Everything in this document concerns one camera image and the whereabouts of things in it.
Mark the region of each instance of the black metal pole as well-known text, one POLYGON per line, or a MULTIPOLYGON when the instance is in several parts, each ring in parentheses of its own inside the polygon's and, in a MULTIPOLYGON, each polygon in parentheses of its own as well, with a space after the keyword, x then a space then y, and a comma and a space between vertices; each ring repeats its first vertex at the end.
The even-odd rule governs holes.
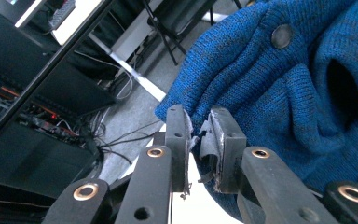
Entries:
POLYGON ((40 90, 42 85, 46 83, 48 78, 54 73, 57 67, 64 62, 68 54, 72 52, 77 45, 94 29, 100 20, 106 15, 111 8, 114 0, 103 0, 100 5, 91 13, 91 15, 82 23, 75 31, 72 37, 53 55, 46 66, 37 74, 31 83, 21 93, 19 98, 0 118, 0 134, 10 125, 21 110, 29 103, 30 99, 40 90))

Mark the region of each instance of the blue sweater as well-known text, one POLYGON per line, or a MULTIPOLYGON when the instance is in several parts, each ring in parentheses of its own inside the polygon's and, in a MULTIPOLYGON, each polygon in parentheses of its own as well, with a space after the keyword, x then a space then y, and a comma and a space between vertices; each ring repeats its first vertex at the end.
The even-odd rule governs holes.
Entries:
MULTIPOLYGON (((192 46, 157 116, 176 104, 196 132, 212 105, 227 108, 250 145, 274 150, 309 186, 357 182, 358 1, 272 0, 239 10, 192 46), (271 38, 283 24, 291 32, 281 48, 271 38)), ((212 185, 240 217, 235 196, 212 185)))

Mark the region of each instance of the black bracket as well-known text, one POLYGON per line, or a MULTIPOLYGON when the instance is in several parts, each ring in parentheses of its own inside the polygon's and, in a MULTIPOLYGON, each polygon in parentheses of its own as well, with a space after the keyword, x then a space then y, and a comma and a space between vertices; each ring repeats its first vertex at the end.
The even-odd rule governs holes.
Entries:
POLYGON ((169 148, 152 146, 142 150, 115 223, 167 223, 171 168, 169 148))
POLYGON ((210 160, 212 171, 201 177, 207 182, 214 177, 214 189, 222 193, 237 193, 235 161, 246 147, 246 136, 228 110, 220 106, 211 109, 201 127, 200 158, 210 160))
POLYGON ((265 220, 252 219, 248 201, 242 203, 241 215, 249 223, 337 223, 311 191, 278 155, 264 147, 247 147, 243 151, 242 173, 250 183, 265 220))
POLYGON ((109 186, 100 179, 81 179, 68 186, 50 207, 43 223, 98 223, 108 219, 109 186))
POLYGON ((174 105, 167 111, 167 132, 165 146, 172 150, 172 192, 189 194, 188 156, 192 147, 193 128, 188 114, 181 105, 174 105))

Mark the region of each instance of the brass screw insert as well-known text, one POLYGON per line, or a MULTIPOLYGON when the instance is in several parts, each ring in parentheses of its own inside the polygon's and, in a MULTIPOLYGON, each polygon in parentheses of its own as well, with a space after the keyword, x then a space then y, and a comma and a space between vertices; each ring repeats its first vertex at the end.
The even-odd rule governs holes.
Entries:
POLYGON ((147 155, 149 157, 153 157, 153 158, 158 158, 158 157, 162 157, 164 155, 164 150, 162 150, 161 148, 152 148, 147 150, 147 155))
POLYGON ((344 185, 338 188, 338 192, 344 196, 344 198, 358 203, 358 188, 350 185, 344 185))
POLYGON ((97 195, 98 193, 98 185, 97 184, 92 184, 92 183, 88 183, 85 185, 82 185, 80 187, 78 187, 75 192, 74 192, 74 198, 78 201, 86 201, 88 199, 93 198, 95 195, 97 195), (83 194, 82 190, 83 189, 91 189, 91 193, 89 194, 83 194))
POLYGON ((256 156, 257 158, 261 158, 261 159, 266 159, 266 158, 268 158, 270 156, 269 153, 264 149, 252 150, 252 154, 254 156, 256 156))

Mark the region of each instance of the black button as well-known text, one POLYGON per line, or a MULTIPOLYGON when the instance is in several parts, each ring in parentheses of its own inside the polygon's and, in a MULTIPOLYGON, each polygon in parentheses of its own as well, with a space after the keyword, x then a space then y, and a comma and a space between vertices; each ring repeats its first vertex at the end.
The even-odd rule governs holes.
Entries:
POLYGON ((292 27, 289 24, 283 24, 272 32, 271 43, 276 49, 284 49, 290 44, 292 37, 292 27))

